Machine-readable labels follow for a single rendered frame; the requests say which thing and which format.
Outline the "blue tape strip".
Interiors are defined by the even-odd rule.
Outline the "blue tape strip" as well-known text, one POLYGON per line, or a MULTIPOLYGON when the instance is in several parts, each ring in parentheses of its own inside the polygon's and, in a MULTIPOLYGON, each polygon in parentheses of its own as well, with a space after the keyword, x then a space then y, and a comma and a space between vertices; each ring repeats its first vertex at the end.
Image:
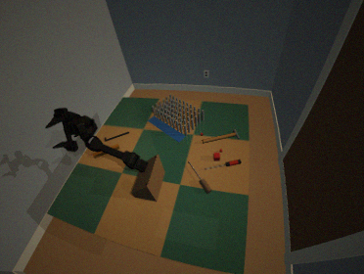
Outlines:
POLYGON ((169 135, 171 138, 176 140, 177 142, 180 142, 182 139, 184 139, 186 136, 177 131, 176 129, 172 128, 162 120, 158 119, 155 116, 152 116, 150 119, 148 119, 148 122, 150 122, 152 125, 169 135))

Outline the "brown-handled metal rod tool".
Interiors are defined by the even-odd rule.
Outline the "brown-handled metal rod tool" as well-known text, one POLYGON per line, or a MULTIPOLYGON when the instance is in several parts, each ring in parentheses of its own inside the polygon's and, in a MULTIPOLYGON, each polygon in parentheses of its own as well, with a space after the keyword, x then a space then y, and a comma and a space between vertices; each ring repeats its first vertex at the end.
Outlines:
MULTIPOLYGON (((194 169, 194 168, 193 168, 194 169)), ((195 170, 195 169, 194 169, 195 170)), ((197 171, 195 170, 195 172, 197 173, 197 171)), ((197 173, 198 174, 198 173, 197 173)), ((198 174, 199 175, 199 174, 198 174)), ((199 177, 201 178, 201 176, 199 175, 199 177)), ((211 189, 209 188, 209 186, 207 185, 207 183, 206 183, 206 180, 203 178, 201 178, 201 181, 200 181, 200 183, 202 184, 202 186, 203 186, 203 189, 206 191, 206 193, 208 194, 208 193, 210 193, 211 192, 211 189)))

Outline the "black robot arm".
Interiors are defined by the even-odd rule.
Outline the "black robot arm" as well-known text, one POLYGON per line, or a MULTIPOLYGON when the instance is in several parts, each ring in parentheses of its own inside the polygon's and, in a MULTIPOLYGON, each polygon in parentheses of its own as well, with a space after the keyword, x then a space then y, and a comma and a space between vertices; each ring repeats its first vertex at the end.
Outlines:
POLYGON ((140 160, 140 157, 135 153, 120 152, 116 149, 110 148, 104 145, 97 136, 94 136, 94 132, 97 130, 97 125, 95 124, 95 119, 90 118, 90 116, 80 116, 79 114, 68 112, 69 117, 68 122, 75 119, 81 119, 82 122, 74 122, 73 129, 75 131, 75 136, 80 136, 80 139, 85 142, 85 146, 90 149, 90 151, 104 152, 111 156, 121 159, 129 168, 137 169, 140 172, 145 172, 148 163, 144 160, 140 160), (89 139, 92 138, 89 144, 89 139))

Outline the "red and black handled screwdriver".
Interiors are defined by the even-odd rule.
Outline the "red and black handled screwdriver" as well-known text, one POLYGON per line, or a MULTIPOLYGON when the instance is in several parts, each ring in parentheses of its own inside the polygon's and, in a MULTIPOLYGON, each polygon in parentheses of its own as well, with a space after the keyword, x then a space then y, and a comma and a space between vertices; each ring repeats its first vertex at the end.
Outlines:
MULTIPOLYGON (((231 160, 231 161, 226 161, 225 164, 226 166, 230 166, 230 165, 235 165, 235 164, 240 164, 241 160, 231 160)), ((225 165, 225 164, 220 164, 220 165, 225 165)), ((220 166, 219 165, 219 166, 220 166)))

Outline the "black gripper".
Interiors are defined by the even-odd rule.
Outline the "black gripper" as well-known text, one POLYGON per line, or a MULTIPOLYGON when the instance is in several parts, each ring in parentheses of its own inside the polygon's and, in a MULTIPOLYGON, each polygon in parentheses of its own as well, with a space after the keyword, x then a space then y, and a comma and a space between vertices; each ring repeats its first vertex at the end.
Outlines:
POLYGON ((76 134, 73 129, 73 123, 82 122, 82 121, 81 121, 81 119, 75 119, 75 120, 71 120, 70 122, 68 122, 68 120, 67 120, 68 117, 69 117, 69 115, 68 115, 67 108, 55 109, 54 117, 53 117, 53 119, 51 119, 51 121, 46 126, 46 128, 54 126, 54 125, 58 124, 59 122, 61 122, 64 126, 64 132, 66 133, 67 141, 66 142, 62 141, 61 143, 57 144, 53 148, 54 149, 64 148, 69 152, 76 152, 78 150, 77 143, 76 143, 76 141, 72 141, 72 138, 71 138, 71 135, 76 134))

